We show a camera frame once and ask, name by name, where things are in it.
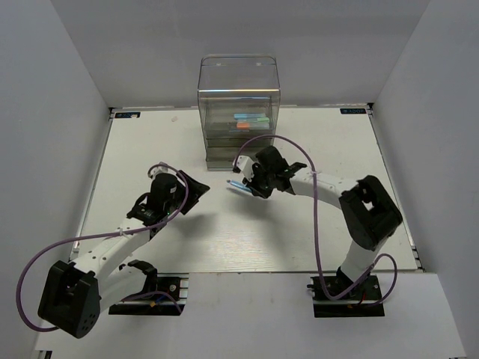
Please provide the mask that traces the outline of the blue pen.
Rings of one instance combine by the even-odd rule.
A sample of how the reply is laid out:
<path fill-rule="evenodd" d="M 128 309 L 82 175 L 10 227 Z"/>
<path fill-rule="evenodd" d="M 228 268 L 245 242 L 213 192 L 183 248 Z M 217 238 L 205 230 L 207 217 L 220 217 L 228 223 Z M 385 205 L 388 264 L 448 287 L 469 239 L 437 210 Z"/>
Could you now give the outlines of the blue pen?
<path fill-rule="evenodd" d="M 239 189 L 239 190 L 241 190 L 241 191 L 246 191 L 246 192 L 248 192 L 248 193 L 251 193 L 251 189 L 248 188 L 245 184 L 243 184 L 243 183 L 241 183 L 241 182 L 238 182 L 238 181 L 235 181 L 235 180 L 232 180 L 232 179 L 228 179 L 228 180 L 226 181 L 226 183 L 227 183 L 228 185 L 233 186 L 233 187 L 236 188 L 236 189 Z"/>

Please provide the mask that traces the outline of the orange cap highlighter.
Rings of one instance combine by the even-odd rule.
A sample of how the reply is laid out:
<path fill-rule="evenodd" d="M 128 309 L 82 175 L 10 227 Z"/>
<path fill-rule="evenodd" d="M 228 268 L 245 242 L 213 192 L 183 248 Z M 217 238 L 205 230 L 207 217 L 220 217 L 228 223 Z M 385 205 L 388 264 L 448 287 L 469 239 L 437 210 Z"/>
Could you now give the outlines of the orange cap highlighter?
<path fill-rule="evenodd" d="M 238 122 L 236 124 L 237 129 L 241 130 L 253 130 L 253 129 L 269 129 L 269 123 L 266 122 Z"/>

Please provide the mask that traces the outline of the blue cap highlighter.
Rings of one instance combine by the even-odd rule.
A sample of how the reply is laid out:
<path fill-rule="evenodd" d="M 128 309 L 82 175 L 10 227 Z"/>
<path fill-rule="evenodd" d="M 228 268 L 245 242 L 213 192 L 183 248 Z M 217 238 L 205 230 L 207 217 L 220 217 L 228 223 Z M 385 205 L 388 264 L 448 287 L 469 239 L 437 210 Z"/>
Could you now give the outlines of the blue cap highlighter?
<path fill-rule="evenodd" d="M 249 120 L 249 119 L 254 119 L 254 118 L 259 118 L 262 117 L 263 114 L 258 114 L 258 113 L 237 113 L 234 114 L 234 119 L 235 120 Z"/>

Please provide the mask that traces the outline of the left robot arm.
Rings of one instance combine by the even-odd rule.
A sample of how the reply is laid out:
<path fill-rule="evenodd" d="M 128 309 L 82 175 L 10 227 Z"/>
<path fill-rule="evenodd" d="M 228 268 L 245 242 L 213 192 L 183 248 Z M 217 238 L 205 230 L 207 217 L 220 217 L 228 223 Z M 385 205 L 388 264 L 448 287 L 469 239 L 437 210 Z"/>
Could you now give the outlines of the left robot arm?
<path fill-rule="evenodd" d="M 184 171 L 157 171 L 150 179 L 149 191 L 136 199 L 116 233 L 104 235 L 86 254 L 52 265 L 37 311 L 41 319 L 82 338 L 116 303 L 160 295 L 156 267 L 135 252 L 210 187 Z"/>

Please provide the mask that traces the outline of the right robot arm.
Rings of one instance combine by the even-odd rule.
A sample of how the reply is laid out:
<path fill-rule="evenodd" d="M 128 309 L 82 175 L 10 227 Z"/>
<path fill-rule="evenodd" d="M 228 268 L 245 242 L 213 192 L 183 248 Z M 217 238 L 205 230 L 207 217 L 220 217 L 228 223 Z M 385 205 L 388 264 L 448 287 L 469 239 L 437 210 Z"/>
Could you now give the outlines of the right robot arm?
<path fill-rule="evenodd" d="M 379 251 L 403 223 L 400 210 L 377 177 L 353 180 L 324 174 L 310 157 L 306 163 L 290 164 L 274 146 L 262 149 L 253 159 L 237 156 L 234 167 L 255 197 L 267 199 L 280 191 L 314 200 L 315 251 L 319 250 L 318 204 L 339 209 L 352 239 L 336 272 L 339 292 L 355 298 L 364 291 L 364 278 L 375 266 Z"/>

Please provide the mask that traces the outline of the clear plastic drawer organizer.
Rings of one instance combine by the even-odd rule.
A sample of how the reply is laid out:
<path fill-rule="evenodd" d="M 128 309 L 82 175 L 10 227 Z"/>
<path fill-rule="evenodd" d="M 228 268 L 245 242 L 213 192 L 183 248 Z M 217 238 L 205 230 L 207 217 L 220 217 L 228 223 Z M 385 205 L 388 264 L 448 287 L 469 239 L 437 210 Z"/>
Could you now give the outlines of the clear plastic drawer organizer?
<path fill-rule="evenodd" d="M 250 138 L 275 133 L 281 86 L 275 57 L 260 54 L 207 55 L 201 59 L 198 110 L 210 171 L 229 171 L 241 146 Z M 241 130 L 237 113 L 258 113 L 270 119 L 269 129 Z"/>

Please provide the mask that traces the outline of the right table label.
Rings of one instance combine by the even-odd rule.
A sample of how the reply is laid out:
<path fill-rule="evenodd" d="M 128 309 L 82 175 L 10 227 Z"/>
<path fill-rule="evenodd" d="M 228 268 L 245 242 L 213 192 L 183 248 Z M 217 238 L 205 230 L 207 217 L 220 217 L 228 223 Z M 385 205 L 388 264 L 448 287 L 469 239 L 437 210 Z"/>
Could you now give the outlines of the right table label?
<path fill-rule="evenodd" d="M 341 108 L 340 112 L 342 114 L 367 114 L 365 108 Z"/>

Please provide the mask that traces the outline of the table label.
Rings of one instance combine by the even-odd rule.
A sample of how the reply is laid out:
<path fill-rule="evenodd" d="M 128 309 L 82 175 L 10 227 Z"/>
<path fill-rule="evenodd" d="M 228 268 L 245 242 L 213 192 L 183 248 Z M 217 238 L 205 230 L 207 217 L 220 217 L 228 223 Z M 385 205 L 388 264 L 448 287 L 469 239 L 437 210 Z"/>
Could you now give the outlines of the table label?
<path fill-rule="evenodd" d="M 115 118 L 120 119 L 130 119 L 130 118 L 139 118 L 141 116 L 140 112 L 117 112 Z"/>
<path fill-rule="evenodd" d="M 367 114 L 365 108 L 341 108 L 340 112 L 342 114 Z"/>

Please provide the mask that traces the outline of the left table label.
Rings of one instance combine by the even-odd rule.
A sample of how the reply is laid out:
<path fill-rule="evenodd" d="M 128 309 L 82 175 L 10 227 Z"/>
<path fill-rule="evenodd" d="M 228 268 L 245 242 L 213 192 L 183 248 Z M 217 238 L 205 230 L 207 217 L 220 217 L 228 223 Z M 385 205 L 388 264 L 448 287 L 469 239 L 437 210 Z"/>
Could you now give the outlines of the left table label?
<path fill-rule="evenodd" d="M 139 118 L 141 116 L 140 112 L 117 112 L 115 118 L 120 119 L 130 119 L 130 118 Z"/>

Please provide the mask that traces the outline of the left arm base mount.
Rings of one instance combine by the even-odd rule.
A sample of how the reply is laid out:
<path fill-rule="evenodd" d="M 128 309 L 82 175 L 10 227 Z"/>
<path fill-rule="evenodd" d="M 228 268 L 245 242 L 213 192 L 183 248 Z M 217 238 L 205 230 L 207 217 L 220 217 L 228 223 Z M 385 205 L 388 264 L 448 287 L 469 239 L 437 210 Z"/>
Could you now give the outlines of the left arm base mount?
<path fill-rule="evenodd" d="M 179 316 L 188 297 L 188 274 L 158 274 L 141 297 L 112 305 L 110 316 Z"/>

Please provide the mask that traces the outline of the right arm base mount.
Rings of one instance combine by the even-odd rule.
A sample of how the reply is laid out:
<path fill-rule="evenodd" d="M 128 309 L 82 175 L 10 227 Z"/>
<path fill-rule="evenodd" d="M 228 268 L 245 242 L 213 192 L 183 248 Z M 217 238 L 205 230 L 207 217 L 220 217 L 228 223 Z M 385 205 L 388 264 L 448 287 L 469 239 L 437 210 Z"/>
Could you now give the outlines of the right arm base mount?
<path fill-rule="evenodd" d="M 385 316 L 383 304 L 373 305 L 382 299 L 382 292 L 376 275 L 370 275 L 350 293 L 335 301 L 326 297 L 318 277 L 311 277 L 307 290 L 312 294 L 315 318 L 339 319 Z"/>

